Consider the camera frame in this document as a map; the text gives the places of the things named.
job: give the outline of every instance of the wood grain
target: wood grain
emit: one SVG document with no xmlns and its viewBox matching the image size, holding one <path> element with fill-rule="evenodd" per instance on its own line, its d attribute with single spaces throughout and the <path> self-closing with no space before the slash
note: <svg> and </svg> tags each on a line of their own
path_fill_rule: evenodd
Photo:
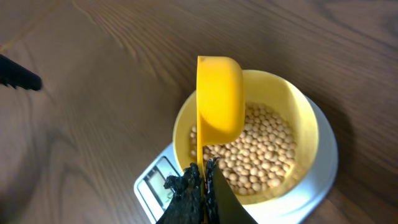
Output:
<svg viewBox="0 0 398 224">
<path fill-rule="evenodd" d="M 0 44 L 54 2 L 0 1 Z M 225 55 L 288 79 L 335 131 L 336 182 L 304 223 L 398 223 L 397 1 L 65 0 L 6 55 L 45 90 L 0 88 L 0 222 L 148 223 L 132 185 L 197 55 Z"/>
</svg>

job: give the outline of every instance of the black object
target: black object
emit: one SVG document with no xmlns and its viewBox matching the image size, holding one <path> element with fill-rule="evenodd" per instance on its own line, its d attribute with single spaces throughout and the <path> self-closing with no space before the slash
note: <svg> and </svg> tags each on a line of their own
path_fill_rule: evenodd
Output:
<svg viewBox="0 0 398 224">
<path fill-rule="evenodd" d="M 244 223 L 256 221 L 242 207 L 217 166 L 217 158 L 209 159 L 206 165 L 205 203 L 208 224 Z M 198 166 L 190 164 L 183 177 L 167 177 L 165 188 L 175 193 L 165 213 L 157 224 L 191 224 L 203 221 L 203 202 L 200 196 L 201 178 Z"/>
<path fill-rule="evenodd" d="M 42 79 L 38 75 L 3 55 L 0 55 L 0 84 L 13 88 L 19 86 L 25 90 L 42 89 Z"/>
</svg>

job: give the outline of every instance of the yellow scoop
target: yellow scoop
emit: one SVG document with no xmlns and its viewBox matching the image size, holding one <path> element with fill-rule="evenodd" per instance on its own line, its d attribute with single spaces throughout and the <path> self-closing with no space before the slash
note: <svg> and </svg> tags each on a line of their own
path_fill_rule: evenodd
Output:
<svg viewBox="0 0 398 224">
<path fill-rule="evenodd" d="M 244 126 L 241 67 L 228 57 L 198 57 L 197 164 L 202 177 L 203 146 L 234 141 Z"/>
</svg>

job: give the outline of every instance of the digital scale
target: digital scale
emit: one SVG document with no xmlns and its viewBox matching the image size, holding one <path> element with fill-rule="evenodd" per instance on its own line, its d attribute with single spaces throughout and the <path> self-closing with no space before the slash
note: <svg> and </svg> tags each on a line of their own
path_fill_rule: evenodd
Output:
<svg viewBox="0 0 398 224">
<path fill-rule="evenodd" d="M 335 135 L 321 109 L 310 99 L 319 129 L 318 152 L 303 181 L 281 198 L 260 205 L 243 206 L 258 223 L 300 223 L 325 198 L 333 185 L 338 166 Z M 178 171 L 173 145 L 170 144 L 134 183 L 134 193 L 151 223 L 163 215 L 173 197 L 164 189 L 166 177 Z"/>
</svg>

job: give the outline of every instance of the yellow bowl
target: yellow bowl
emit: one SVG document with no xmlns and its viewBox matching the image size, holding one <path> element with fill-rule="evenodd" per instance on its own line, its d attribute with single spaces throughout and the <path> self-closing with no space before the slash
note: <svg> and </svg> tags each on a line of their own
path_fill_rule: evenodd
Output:
<svg viewBox="0 0 398 224">
<path fill-rule="evenodd" d="M 266 203 L 292 190 L 311 168 L 318 150 L 318 124 L 312 107 L 303 93 L 293 84 L 271 73 L 244 70 L 246 102 L 264 103 L 276 110 L 293 129 L 295 165 L 283 183 L 255 195 L 236 195 L 242 205 Z M 190 130 L 197 122 L 196 92 L 182 106 L 174 124 L 173 143 L 177 164 L 182 172 L 196 161 L 190 156 Z"/>
</svg>

